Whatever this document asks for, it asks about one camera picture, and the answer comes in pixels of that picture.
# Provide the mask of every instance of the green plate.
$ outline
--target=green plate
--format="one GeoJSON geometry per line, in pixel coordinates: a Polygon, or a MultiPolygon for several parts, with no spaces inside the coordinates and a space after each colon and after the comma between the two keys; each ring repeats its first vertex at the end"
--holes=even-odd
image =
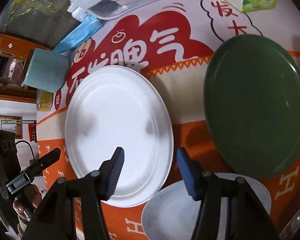
{"type": "Polygon", "coordinates": [[[217,150],[239,174],[272,178],[300,155],[300,71],[270,39],[244,34],[217,49],[204,112],[217,150]]]}

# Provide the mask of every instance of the white wall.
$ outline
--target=white wall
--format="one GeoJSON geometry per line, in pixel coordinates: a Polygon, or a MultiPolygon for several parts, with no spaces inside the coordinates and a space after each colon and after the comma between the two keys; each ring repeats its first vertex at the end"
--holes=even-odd
{"type": "MultiPolygon", "coordinates": [[[[36,120],[36,105],[0,100],[0,114],[22,116],[22,119],[26,120],[36,120]]],[[[31,144],[34,154],[38,156],[38,145],[35,142],[30,142],[28,125],[23,125],[22,131],[23,140],[31,144]]],[[[32,159],[31,150],[26,143],[18,144],[17,149],[21,168],[26,168],[27,166],[29,166],[29,160],[32,159]]]]}

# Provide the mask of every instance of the tablecloth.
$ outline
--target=tablecloth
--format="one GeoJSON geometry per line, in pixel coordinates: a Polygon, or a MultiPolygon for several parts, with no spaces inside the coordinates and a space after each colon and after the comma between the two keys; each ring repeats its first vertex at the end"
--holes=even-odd
{"type": "MultiPolygon", "coordinates": [[[[203,112],[203,81],[208,62],[220,44],[244,33],[263,35],[279,43],[300,67],[300,13],[291,0],[275,9],[241,13],[224,0],[160,0],[106,22],[71,57],[64,87],[55,93],[52,109],[37,114],[39,155],[55,147],[60,160],[43,172],[48,187],[64,176],[76,179],[69,162],[64,126],[67,106],[80,82],[105,65],[124,65],[144,75],[158,90],[170,114],[174,150],[189,155],[213,172],[233,172],[215,149],[203,112]]],[[[181,180],[175,159],[164,187],[181,180]]],[[[300,189],[300,157],[281,176],[261,181],[272,198],[270,216],[277,225],[300,189]]],[[[82,234],[81,202],[75,200],[77,233],[82,234]]],[[[141,225],[145,204],[116,208],[102,204],[111,239],[146,236],[141,225]]]]}

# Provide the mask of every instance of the orange zigzag trim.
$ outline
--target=orange zigzag trim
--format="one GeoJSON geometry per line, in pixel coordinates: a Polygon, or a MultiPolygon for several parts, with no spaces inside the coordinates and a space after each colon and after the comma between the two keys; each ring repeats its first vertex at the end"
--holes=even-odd
{"type": "MultiPolygon", "coordinates": [[[[291,51],[291,50],[287,50],[287,52],[294,58],[300,58],[300,52],[291,51]]],[[[165,66],[165,67],[150,70],[146,73],[143,73],[142,75],[149,79],[152,76],[155,77],[157,74],[161,75],[163,72],[168,73],[170,70],[176,71],[177,68],[183,69],[184,67],[189,68],[191,65],[192,66],[196,66],[197,64],[201,65],[203,62],[209,63],[211,57],[212,57],[212,55],[209,55],[209,56],[206,56],[206,57],[199,57],[199,58],[196,58],[196,59],[188,59],[188,60],[185,60],[185,61],[182,61],[182,62],[170,64],[170,65],[165,66]]]]}

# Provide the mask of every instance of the screw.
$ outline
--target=screw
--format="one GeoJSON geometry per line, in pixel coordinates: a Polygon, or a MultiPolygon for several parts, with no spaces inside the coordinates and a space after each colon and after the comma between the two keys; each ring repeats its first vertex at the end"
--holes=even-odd
{"type": "Polygon", "coordinates": [[[210,176],[211,176],[211,171],[204,171],[204,172],[202,173],[202,175],[203,175],[204,177],[210,177],[210,176]]]}
{"type": "Polygon", "coordinates": [[[245,182],[245,179],[242,177],[237,177],[236,178],[237,182],[239,182],[240,184],[243,184],[245,182]]]}
{"type": "Polygon", "coordinates": [[[57,183],[58,184],[62,184],[66,181],[66,179],[64,177],[60,177],[60,178],[57,178],[57,183]]]}
{"type": "Polygon", "coordinates": [[[91,172],[90,172],[90,175],[91,175],[92,177],[97,177],[97,176],[99,176],[99,174],[100,174],[100,172],[97,171],[97,170],[91,171],[91,172]]]}

